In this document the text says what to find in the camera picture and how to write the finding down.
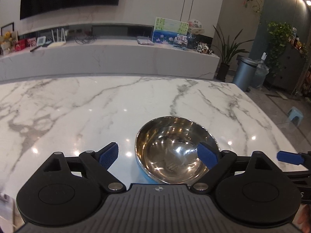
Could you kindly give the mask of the blue stainless steel bowl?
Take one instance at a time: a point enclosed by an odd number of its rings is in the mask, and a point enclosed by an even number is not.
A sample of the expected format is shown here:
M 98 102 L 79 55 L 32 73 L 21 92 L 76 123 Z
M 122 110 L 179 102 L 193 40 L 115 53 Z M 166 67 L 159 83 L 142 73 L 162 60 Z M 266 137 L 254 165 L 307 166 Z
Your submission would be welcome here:
M 213 135 L 198 123 L 182 117 L 158 117 L 137 133 L 136 161 L 154 182 L 191 185 L 208 171 L 197 154 L 200 142 L 219 149 Z

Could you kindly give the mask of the blue plastic stool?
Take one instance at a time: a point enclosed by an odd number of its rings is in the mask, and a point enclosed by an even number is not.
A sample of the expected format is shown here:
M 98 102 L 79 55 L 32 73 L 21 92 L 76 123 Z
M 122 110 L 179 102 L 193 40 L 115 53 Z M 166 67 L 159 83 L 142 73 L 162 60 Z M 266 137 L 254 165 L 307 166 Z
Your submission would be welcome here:
M 288 119 L 296 126 L 299 126 L 304 118 L 303 113 L 297 107 L 294 106 L 288 111 L 287 116 Z

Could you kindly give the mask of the grey pedal trash bin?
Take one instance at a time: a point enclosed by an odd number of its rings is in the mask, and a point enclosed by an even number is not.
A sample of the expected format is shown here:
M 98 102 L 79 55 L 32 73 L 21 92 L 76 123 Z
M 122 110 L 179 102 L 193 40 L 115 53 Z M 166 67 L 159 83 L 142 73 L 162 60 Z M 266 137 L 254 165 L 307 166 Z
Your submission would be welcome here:
M 255 74 L 259 61 L 241 57 L 238 61 L 238 68 L 232 83 L 238 86 L 242 91 L 246 91 Z

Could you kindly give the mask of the dark grey drawer cabinet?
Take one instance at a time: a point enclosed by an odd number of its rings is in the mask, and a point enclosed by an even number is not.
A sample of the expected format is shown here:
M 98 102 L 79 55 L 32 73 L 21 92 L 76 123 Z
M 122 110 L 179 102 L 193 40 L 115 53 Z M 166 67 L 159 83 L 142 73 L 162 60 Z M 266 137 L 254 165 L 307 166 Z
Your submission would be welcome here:
M 269 73 L 266 76 L 264 85 L 269 88 L 284 90 L 293 93 L 303 73 L 306 59 L 299 50 L 286 45 L 285 52 L 279 57 L 280 68 L 276 73 Z

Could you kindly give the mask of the water jug with pump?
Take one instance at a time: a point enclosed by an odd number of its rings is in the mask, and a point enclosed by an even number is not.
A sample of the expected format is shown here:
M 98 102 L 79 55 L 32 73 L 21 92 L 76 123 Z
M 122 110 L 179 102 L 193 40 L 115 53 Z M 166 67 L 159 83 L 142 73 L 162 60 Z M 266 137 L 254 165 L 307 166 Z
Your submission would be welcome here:
M 267 53 L 263 52 L 250 84 L 252 88 L 260 88 L 269 73 L 269 68 L 265 65 L 266 57 Z

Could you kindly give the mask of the white marble tv console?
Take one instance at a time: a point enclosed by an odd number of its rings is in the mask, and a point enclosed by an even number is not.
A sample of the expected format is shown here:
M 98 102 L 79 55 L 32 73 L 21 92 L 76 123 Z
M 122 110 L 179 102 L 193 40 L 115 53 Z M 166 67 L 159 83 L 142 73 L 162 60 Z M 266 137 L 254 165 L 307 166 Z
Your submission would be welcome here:
M 1 57 L 1 81 L 35 77 L 147 75 L 213 79 L 220 58 L 171 45 L 140 45 L 136 40 L 67 42 Z

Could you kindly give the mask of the potted green leaf plant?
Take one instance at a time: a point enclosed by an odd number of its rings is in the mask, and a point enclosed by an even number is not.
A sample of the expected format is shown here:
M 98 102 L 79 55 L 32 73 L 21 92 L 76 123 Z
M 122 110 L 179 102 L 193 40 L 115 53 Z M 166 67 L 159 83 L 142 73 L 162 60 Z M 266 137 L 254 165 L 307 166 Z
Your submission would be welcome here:
M 220 66 L 217 72 L 216 79 L 224 82 L 226 79 L 226 75 L 228 74 L 230 63 L 233 57 L 240 53 L 249 53 L 245 48 L 241 48 L 241 45 L 253 42 L 254 39 L 238 42 L 237 40 L 240 34 L 242 33 L 243 29 L 241 29 L 233 39 L 230 39 L 229 35 L 227 36 L 227 38 L 225 38 L 225 35 L 219 25 L 213 26 L 213 28 L 220 40 L 219 47 L 217 45 L 212 45 L 220 52 Z

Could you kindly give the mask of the panda figurines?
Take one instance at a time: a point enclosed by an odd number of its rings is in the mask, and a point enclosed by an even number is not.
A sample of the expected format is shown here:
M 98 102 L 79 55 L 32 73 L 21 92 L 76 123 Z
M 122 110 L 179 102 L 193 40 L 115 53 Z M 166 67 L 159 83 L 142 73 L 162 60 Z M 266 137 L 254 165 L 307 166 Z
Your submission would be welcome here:
M 197 42 L 195 50 L 202 54 L 213 54 L 213 50 L 204 42 Z

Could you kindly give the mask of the white wifi router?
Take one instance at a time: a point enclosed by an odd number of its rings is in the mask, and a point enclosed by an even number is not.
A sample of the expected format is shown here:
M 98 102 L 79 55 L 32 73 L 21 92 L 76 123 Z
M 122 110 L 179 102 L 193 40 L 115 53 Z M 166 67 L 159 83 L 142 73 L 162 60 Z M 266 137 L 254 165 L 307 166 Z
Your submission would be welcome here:
M 64 28 L 60 30 L 56 30 L 56 34 L 54 34 L 54 30 L 51 30 L 52 33 L 52 42 L 48 44 L 48 48 L 60 47 L 66 44 L 66 36 Z

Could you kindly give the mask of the trailing ivy plant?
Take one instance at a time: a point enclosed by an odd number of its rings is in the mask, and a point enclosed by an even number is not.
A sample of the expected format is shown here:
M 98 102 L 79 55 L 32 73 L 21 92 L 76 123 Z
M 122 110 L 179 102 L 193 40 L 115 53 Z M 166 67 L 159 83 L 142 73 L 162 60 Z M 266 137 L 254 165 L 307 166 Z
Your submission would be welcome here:
M 267 47 L 266 65 L 269 72 L 277 74 L 280 71 L 279 58 L 286 50 L 289 39 L 293 36 L 293 27 L 288 23 L 268 23 L 269 42 Z

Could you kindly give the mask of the stacked grey notebooks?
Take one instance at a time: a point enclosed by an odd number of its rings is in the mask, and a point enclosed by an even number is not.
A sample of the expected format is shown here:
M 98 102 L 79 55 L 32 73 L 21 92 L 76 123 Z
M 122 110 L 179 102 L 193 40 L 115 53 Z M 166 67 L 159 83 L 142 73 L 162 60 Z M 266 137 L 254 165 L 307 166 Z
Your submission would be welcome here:
M 154 43 L 147 37 L 138 36 L 136 40 L 140 45 L 154 45 Z

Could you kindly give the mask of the small digital clock display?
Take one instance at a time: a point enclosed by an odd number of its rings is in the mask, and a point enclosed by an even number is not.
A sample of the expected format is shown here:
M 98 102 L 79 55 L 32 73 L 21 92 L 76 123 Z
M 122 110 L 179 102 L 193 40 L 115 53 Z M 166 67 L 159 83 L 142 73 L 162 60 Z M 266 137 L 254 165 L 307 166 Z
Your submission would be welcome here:
M 46 36 L 40 36 L 36 40 L 36 46 L 43 46 L 46 43 Z

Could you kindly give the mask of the decorative round fan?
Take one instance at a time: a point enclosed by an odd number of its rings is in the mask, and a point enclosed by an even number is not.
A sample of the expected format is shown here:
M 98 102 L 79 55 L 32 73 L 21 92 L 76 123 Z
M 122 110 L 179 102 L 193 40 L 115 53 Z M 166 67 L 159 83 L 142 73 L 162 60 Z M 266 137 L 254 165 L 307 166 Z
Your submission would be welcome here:
M 202 26 L 201 21 L 197 19 L 190 19 L 188 21 L 188 33 L 194 34 L 194 35 L 199 35 L 204 33 L 204 28 Z

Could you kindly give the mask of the red gift box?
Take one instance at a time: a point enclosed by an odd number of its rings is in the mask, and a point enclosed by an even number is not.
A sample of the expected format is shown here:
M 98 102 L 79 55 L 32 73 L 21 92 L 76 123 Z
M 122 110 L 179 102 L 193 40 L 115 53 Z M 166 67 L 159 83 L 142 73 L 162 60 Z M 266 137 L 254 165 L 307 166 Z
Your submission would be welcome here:
M 19 52 L 25 48 L 27 48 L 27 40 L 26 39 L 21 39 L 21 40 L 16 41 L 14 43 L 14 51 L 15 52 Z

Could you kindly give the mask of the lotus pond painting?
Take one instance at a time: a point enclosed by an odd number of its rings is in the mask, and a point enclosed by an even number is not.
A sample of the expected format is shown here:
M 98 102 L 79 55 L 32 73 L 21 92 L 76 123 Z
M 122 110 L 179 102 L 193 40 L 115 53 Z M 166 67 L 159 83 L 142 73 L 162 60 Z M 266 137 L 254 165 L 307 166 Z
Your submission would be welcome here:
M 178 35 L 186 36 L 189 24 L 182 21 L 156 17 L 151 41 L 156 44 L 172 45 Z

